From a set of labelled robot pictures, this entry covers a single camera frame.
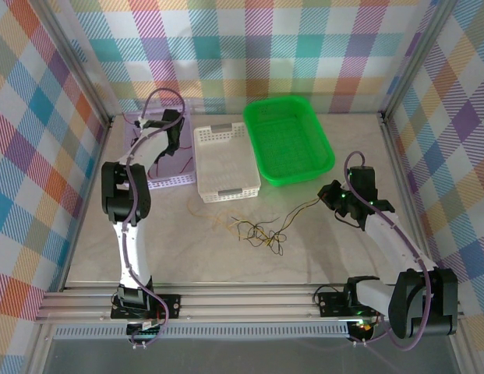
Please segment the white plastic basket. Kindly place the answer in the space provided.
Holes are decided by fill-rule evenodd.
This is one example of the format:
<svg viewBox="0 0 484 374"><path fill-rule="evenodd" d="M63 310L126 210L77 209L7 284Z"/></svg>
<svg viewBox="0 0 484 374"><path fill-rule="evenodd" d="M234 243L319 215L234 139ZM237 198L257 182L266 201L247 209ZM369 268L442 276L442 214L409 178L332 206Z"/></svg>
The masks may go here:
<svg viewBox="0 0 484 374"><path fill-rule="evenodd" d="M193 130L197 191L204 203L258 196L261 182L243 122Z"/></svg>

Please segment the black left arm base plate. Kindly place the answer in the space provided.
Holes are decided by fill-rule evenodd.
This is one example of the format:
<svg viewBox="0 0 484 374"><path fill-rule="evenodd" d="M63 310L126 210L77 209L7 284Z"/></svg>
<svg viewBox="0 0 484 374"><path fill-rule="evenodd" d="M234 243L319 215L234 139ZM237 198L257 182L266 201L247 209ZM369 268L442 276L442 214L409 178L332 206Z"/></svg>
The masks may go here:
<svg viewBox="0 0 484 374"><path fill-rule="evenodd" d="M167 306L169 319L178 319L182 306L182 296L180 294L159 294L157 296L161 298ZM153 317L158 316L160 319L164 319L164 306L156 298L152 298L152 302L151 315Z"/></svg>

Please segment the green plastic basket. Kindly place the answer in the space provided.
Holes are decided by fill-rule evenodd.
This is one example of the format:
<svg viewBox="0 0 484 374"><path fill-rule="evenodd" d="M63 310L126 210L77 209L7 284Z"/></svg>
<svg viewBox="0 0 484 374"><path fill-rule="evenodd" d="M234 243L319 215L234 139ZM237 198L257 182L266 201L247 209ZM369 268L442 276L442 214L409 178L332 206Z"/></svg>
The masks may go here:
<svg viewBox="0 0 484 374"><path fill-rule="evenodd" d="M307 182L334 167L330 142L305 98L254 101L244 109L243 119L260 174L271 185Z"/></svg>

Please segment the purple plastic basket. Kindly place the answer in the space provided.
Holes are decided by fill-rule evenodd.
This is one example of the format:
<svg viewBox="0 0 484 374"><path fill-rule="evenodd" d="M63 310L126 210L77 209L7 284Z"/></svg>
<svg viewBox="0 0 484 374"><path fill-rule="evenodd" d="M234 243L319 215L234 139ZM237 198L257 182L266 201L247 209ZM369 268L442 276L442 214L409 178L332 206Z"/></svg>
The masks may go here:
<svg viewBox="0 0 484 374"><path fill-rule="evenodd" d="M124 151L130 150L140 136L140 128L133 124L139 115L140 112L137 111L123 115L125 119ZM180 135L180 148L172 157L166 155L158 163L154 162L147 172L150 190L196 183L193 132L188 107L185 107L183 118L185 121Z"/></svg>

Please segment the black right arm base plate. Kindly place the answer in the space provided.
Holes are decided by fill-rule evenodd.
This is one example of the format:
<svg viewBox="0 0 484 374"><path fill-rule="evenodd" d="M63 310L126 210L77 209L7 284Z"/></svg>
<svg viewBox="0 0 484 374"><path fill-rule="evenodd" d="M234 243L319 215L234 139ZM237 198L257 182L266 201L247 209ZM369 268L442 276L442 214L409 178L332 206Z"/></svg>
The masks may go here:
<svg viewBox="0 0 484 374"><path fill-rule="evenodd" d="M343 292L320 292L313 296L321 317L371 317L377 311L360 304L351 295Z"/></svg>

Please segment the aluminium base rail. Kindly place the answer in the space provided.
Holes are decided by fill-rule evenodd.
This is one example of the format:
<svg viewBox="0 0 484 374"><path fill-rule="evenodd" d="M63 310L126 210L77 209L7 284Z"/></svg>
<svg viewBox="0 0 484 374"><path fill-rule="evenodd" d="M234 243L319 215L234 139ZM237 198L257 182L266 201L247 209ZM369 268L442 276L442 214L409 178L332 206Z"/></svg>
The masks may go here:
<svg viewBox="0 0 484 374"><path fill-rule="evenodd" d="M69 282L44 295L37 323L110 323L112 282ZM158 294L179 294L173 323L301 322L320 319L315 284L159 284Z"/></svg>

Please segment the aluminium frame post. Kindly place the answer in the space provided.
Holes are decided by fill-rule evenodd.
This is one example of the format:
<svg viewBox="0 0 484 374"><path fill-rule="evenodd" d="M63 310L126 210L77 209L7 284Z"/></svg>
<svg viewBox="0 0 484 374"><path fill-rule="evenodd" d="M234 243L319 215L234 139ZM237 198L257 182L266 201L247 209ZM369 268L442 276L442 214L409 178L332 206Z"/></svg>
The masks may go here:
<svg viewBox="0 0 484 374"><path fill-rule="evenodd" d="M401 104L422 63L426 60L448 17L458 3L458 0L434 1L435 3L431 3L419 24L420 31L416 31L412 38L403 65L395 76L395 80L391 82L384 100L385 103L380 110L381 118L386 124L394 117L394 112Z"/></svg>
<svg viewBox="0 0 484 374"><path fill-rule="evenodd" d="M91 107L95 110L97 117L108 128L111 125L112 117L106 110L102 99L99 98L94 85L90 81L90 77L83 67L83 63L56 19L55 13L48 4L48 0L29 0L29 2L53 40L58 53L62 56L70 72L75 76L77 83L86 95Z"/></svg>

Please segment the green connector board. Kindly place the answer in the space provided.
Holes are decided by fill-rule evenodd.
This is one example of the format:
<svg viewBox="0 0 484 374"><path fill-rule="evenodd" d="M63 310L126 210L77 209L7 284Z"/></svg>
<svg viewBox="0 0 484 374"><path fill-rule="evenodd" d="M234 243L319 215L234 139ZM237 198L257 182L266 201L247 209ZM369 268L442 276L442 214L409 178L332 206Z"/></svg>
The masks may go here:
<svg viewBox="0 0 484 374"><path fill-rule="evenodd" d="M125 334L130 340L149 341L160 332L163 325L163 319L146 319L144 321L133 320L127 323Z"/></svg>

